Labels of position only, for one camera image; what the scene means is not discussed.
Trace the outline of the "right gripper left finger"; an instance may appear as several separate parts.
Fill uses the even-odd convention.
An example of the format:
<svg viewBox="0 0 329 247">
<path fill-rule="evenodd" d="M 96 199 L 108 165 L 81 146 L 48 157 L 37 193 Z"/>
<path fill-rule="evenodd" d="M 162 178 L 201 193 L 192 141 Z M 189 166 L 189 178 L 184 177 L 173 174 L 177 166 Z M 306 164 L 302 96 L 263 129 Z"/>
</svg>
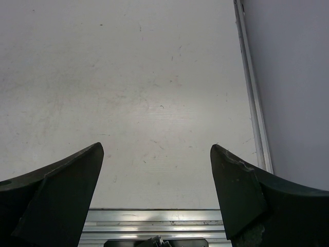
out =
<svg viewBox="0 0 329 247">
<path fill-rule="evenodd" d="M 77 246 L 103 158 L 95 143 L 1 181 L 1 246 Z"/>
</svg>

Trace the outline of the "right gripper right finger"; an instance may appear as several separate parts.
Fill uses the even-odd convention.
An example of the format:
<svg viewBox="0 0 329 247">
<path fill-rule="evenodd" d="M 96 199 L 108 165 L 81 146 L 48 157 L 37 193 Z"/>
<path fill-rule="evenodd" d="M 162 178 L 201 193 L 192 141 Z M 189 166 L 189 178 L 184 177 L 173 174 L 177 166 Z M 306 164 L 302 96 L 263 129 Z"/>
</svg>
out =
<svg viewBox="0 0 329 247">
<path fill-rule="evenodd" d="M 328 192 L 277 177 L 219 145 L 210 151 L 233 246 L 328 246 Z"/>
</svg>

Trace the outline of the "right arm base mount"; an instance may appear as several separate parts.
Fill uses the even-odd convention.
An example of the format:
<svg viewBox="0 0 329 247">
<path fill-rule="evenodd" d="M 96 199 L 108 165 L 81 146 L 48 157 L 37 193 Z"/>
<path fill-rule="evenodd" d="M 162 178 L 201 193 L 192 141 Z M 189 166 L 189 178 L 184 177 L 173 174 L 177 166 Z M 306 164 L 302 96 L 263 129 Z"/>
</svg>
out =
<svg viewBox="0 0 329 247">
<path fill-rule="evenodd" d="M 148 240 L 108 240 L 104 247 L 208 247 L 205 239 L 162 239 L 160 236 Z"/>
</svg>

